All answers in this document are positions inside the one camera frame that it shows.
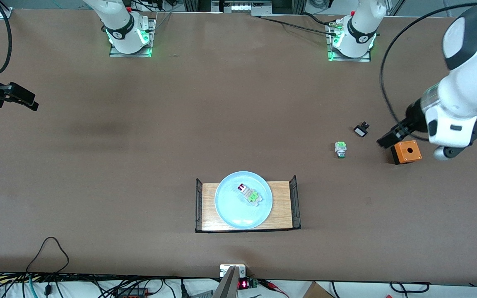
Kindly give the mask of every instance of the light blue plate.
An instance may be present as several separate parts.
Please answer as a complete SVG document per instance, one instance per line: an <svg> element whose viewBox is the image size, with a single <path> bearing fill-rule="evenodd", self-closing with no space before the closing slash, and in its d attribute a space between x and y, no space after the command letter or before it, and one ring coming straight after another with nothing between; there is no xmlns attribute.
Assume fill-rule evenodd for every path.
<svg viewBox="0 0 477 298"><path fill-rule="evenodd" d="M263 198L259 205L251 205L240 190L243 183L255 189ZM214 205L220 218L233 228L247 230L263 223L270 215L273 198L268 183L252 172L235 172L225 177L218 185L214 195Z"/></svg>

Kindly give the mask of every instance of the orange box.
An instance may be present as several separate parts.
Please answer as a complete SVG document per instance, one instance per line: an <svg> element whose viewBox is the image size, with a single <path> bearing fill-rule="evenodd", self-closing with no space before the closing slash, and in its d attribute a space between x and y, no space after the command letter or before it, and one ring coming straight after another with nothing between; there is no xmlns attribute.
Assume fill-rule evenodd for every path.
<svg viewBox="0 0 477 298"><path fill-rule="evenodd" d="M417 141L403 141L391 147L395 164L404 164L422 159L421 152L417 146Z"/></svg>

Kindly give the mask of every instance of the teal cable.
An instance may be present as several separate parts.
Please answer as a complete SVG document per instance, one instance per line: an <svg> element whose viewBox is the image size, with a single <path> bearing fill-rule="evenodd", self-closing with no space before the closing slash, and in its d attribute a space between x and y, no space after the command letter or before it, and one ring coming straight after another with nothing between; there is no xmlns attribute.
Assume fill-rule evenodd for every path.
<svg viewBox="0 0 477 298"><path fill-rule="evenodd" d="M56 0L51 0L51 1L52 1L56 6L58 6L58 8L62 8L62 7L58 4L58 2L56 2Z"/></svg>
<svg viewBox="0 0 477 298"><path fill-rule="evenodd" d="M29 275L29 286L31 287L31 292L34 298L38 298L38 295L36 295L36 291L34 290L34 287L32 286L32 275Z"/></svg>

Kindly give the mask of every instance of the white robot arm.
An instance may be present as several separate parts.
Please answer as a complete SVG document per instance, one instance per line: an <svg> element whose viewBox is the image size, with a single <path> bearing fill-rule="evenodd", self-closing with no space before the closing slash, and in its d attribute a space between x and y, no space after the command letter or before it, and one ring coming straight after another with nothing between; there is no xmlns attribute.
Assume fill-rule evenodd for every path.
<svg viewBox="0 0 477 298"><path fill-rule="evenodd" d="M439 147L439 160L454 157L477 138L477 5L462 13L443 37L443 55L450 73L407 108L401 121L409 132L428 132ZM388 148L408 134L398 125L378 140Z"/></svg>
<svg viewBox="0 0 477 298"><path fill-rule="evenodd" d="M150 42L148 17L128 12L122 0L83 0L99 15L112 45L121 53L135 53Z"/></svg>
<svg viewBox="0 0 477 298"><path fill-rule="evenodd" d="M369 50L376 38L376 30L386 15L385 0L358 0L354 15L346 15L341 35L333 42L333 47L343 55L358 58Z"/></svg>

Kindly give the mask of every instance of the green and white connector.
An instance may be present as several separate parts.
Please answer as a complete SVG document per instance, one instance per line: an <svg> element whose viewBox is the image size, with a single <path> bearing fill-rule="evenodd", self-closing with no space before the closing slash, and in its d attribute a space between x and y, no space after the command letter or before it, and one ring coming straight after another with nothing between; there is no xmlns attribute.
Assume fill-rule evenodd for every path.
<svg viewBox="0 0 477 298"><path fill-rule="evenodd" d="M336 142L335 143L335 151L336 154L338 155L339 159L344 159L345 158L345 151L347 150L347 145L345 142Z"/></svg>

